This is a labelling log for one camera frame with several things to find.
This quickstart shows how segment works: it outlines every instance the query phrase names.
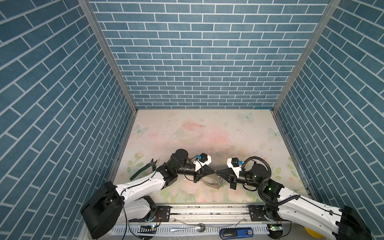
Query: metal corner post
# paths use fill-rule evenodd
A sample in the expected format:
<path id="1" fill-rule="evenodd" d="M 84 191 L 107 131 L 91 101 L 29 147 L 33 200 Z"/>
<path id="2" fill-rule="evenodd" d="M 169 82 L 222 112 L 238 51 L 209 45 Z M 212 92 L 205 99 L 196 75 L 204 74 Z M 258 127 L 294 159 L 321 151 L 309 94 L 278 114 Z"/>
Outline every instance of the metal corner post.
<path id="1" fill-rule="evenodd" d="M 111 66 L 111 69 L 121 87 L 121 90 L 124 93 L 125 98 L 128 101 L 128 104 L 130 105 L 132 111 L 134 113 L 137 112 L 137 108 L 135 105 L 135 102 L 132 99 L 131 94 L 128 91 L 127 85 L 125 84 L 124 78 L 120 72 L 120 69 L 115 61 L 115 58 L 113 57 L 112 51 L 109 48 L 109 45 L 107 43 L 107 40 L 104 37 L 103 31 L 100 28 L 100 25 L 96 19 L 96 15 L 92 10 L 92 6 L 89 3 L 89 0 L 78 0 L 81 9 L 84 12 L 84 15 L 86 19 L 88 20 L 89 25 L 91 26 L 91 29 L 93 33 L 95 34 L 95 37 L 101 47 L 101 50 L 104 52 L 104 55 Z"/>
<path id="2" fill-rule="evenodd" d="M 297 60 L 296 65 L 293 67 L 290 76 L 287 79 L 283 89 L 281 90 L 280 95 L 277 97 L 276 102 L 273 105 L 273 111 L 277 112 L 281 103 L 283 102 L 285 96 L 288 94 L 288 91 L 295 82 L 297 76 L 299 75 L 301 69 L 303 68 L 305 62 L 307 61 L 309 55 L 311 54 L 313 48 L 315 47 L 317 41 L 319 40 L 321 34 L 323 33 L 325 27 L 327 26 L 329 20 L 331 19 L 333 13 L 336 11 L 341 0 L 330 0 L 327 7 L 324 10 L 323 15 L 320 18 L 320 21 L 316 25 L 311 37 L 308 40 L 307 45 L 304 47 L 303 53 L 300 55 Z"/>

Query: brick wallpaper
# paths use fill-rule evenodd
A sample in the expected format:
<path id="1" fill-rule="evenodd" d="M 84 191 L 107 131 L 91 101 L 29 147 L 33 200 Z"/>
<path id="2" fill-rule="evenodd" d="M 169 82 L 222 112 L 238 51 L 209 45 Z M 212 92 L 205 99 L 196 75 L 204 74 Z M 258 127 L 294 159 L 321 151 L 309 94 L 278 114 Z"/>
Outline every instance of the brick wallpaper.
<path id="1" fill-rule="evenodd" d="M 316 197 L 384 239 L 384 1 L 342 0 L 279 119 Z"/>
<path id="2" fill-rule="evenodd" d="M 0 1 L 0 239 L 73 239 L 131 117 L 77 0 Z"/>
<path id="3" fill-rule="evenodd" d="M 329 0 L 91 0 L 139 108 L 271 108 Z"/>

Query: spoon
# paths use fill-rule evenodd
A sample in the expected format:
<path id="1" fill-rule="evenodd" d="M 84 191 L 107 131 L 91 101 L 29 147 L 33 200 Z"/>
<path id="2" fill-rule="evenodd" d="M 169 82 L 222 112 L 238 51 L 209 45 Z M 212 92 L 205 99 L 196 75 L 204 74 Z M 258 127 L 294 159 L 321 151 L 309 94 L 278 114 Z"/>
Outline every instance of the spoon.
<path id="1" fill-rule="evenodd" d="M 202 223 L 199 223 L 196 225 L 196 227 L 192 228 L 172 228 L 170 231 L 171 232 L 177 232 L 177 231 L 182 231 L 182 230 L 188 230 L 188 229 L 195 229 L 197 232 L 204 232 L 205 231 L 205 225 Z"/>

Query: spoon handle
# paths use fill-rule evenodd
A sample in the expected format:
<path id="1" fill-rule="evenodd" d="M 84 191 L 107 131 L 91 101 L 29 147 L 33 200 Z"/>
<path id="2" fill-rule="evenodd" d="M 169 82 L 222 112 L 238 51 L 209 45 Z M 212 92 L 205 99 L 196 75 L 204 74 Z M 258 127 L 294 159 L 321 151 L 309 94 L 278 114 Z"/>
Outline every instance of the spoon handle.
<path id="1" fill-rule="evenodd" d="M 188 230 L 188 229 L 196 229 L 196 228 L 195 227 L 192 227 L 192 228 L 172 228 L 170 231 L 171 232 L 177 232 L 177 231 Z"/>

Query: metal frame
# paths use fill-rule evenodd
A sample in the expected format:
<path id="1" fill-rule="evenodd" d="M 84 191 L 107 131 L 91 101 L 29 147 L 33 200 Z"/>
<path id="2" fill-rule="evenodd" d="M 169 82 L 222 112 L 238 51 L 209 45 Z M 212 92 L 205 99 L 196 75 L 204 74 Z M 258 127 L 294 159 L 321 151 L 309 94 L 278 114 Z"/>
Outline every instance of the metal frame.
<path id="1" fill-rule="evenodd" d="M 118 154 L 116 156 L 115 161 L 113 162 L 113 165 L 112 165 L 112 168 L 111 168 L 111 173 L 109 174 L 107 181 L 112 181 L 113 182 L 115 180 L 116 173 L 118 171 L 118 168 L 119 168 L 119 165 L 120 165 L 120 162 L 121 162 L 121 158 L 122 158 L 122 156 L 124 154 L 124 151 L 125 151 L 125 148 L 127 146 L 128 139 L 129 139 L 129 136 L 130 136 L 130 134 L 132 132 L 133 125 L 135 124 L 136 116 L 137 116 L 137 112 L 134 112 L 132 114 L 131 119 L 129 120 L 129 125 L 128 125 L 126 131 L 125 131 L 124 138 L 123 138 L 123 140 L 121 142 L 119 152 L 118 152 Z"/>
<path id="2" fill-rule="evenodd" d="M 303 68 L 305 62 L 307 61 L 309 55 L 311 54 L 313 48 L 315 47 L 325 27 L 327 26 L 329 20 L 331 19 L 333 13 L 336 11 L 337 7 L 339 6 L 340 1 L 341 0 L 331 0 L 328 3 L 327 7 L 324 10 L 323 15 L 320 18 L 319 23 L 316 25 L 315 29 L 313 30 L 313 33 L 309 38 L 303 53 L 300 55 L 299 59 L 297 60 L 296 65 L 292 69 L 291 75 L 288 77 L 287 82 L 285 83 L 283 89 L 281 90 L 280 95 L 277 97 L 276 102 L 273 104 L 273 111 L 277 111 L 277 109 L 279 109 L 285 96 L 288 94 L 288 91 L 292 87 L 293 83 L 296 81 L 297 76 L 299 75 L 301 69 Z"/>
<path id="3" fill-rule="evenodd" d="M 301 167 L 300 165 L 300 162 L 297 158 L 297 155 L 295 153 L 295 151 L 293 150 L 293 147 L 292 147 L 292 144 L 291 144 L 291 141 L 289 140 L 283 126 L 280 124 L 280 120 L 279 120 L 279 117 L 277 116 L 277 114 L 275 112 L 272 112 L 272 116 L 273 116 L 273 119 L 275 120 L 275 123 L 277 125 L 277 128 L 279 129 L 280 131 L 280 134 L 281 134 L 281 137 L 283 138 L 284 140 L 284 143 L 285 143 L 285 146 L 287 147 L 288 149 L 288 152 L 289 154 L 291 155 L 291 158 L 292 158 L 292 161 L 293 161 L 293 164 L 294 166 L 296 167 L 296 169 L 298 170 L 298 174 L 301 178 L 301 181 L 303 182 L 303 185 L 304 185 L 304 188 L 305 190 L 307 191 L 308 193 L 308 197 L 309 198 L 312 198 L 313 200 L 316 200 L 317 201 L 317 197 L 316 195 L 314 194 L 314 191 L 312 189 L 312 187 L 310 186 L 310 183 L 304 173 L 304 170 L 303 168 Z"/>
<path id="4" fill-rule="evenodd" d="M 100 25 L 96 19 L 96 15 L 92 10 L 91 4 L 89 3 L 89 0 L 78 0 L 81 9 L 84 12 L 84 15 L 86 19 L 88 20 L 89 25 L 91 26 L 91 29 L 93 33 L 95 34 L 95 37 L 104 52 L 104 55 L 117 79 L 117 82 L 119 83 L 122 92 L 124 93 L 125 98 L 128 101 L 128 104 L 130 105 L 132 111 L 134 113 L 137 112 L 137 107 L 135 105 L 135 102 L 132 99 L 131 94 L 128 91 L 127 84 L 124 81 L 124 78 L 120 72 L 120 69 L 116 63 L 115 58 L 113 57 L 112 51 L 109 48 L 109 45 L 107 43 L 107 40 L 103 34 L 103 31 L 100 28 Z"/>

